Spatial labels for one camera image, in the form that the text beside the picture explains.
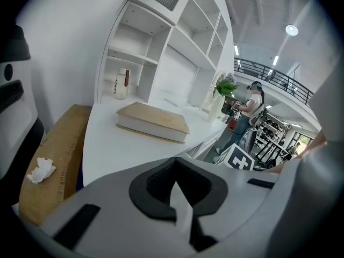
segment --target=balcony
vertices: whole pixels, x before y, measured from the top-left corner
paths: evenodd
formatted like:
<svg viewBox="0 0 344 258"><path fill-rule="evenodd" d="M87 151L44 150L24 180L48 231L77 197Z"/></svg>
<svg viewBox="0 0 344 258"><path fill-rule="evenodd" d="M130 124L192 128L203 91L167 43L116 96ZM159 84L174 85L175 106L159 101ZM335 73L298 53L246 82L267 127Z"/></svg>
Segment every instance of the balcony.
<svg viewBox="0 0 344 258"><path fill-rule="evenodd" d="M234 59L234 71L256 77L257 80L264 80L274 86L281 88L289 95L308 106L308 100L313 96L313 92L301 83L292 79L284 73L271 67L259 64L246 59Z"/></svg>

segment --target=white countertop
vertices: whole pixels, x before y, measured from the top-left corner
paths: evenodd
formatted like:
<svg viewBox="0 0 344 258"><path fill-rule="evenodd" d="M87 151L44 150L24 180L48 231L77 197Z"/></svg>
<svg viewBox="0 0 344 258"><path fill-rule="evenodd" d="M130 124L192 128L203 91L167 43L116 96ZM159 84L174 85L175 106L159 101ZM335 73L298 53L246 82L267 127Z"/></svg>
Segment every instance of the white countertop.
<svg viewBox="0 0 344 258"><path fill-rule="evenodd" d="M84 186L110 173L184 153L226 127L219 120L208 123L207 114L199 109L176 107L165 100L155 100L150 105L184 116L190 129L184 144L117 127L117 110L135 101L139 100L127 98L111 104L93 105L83 150Z"/></svg>

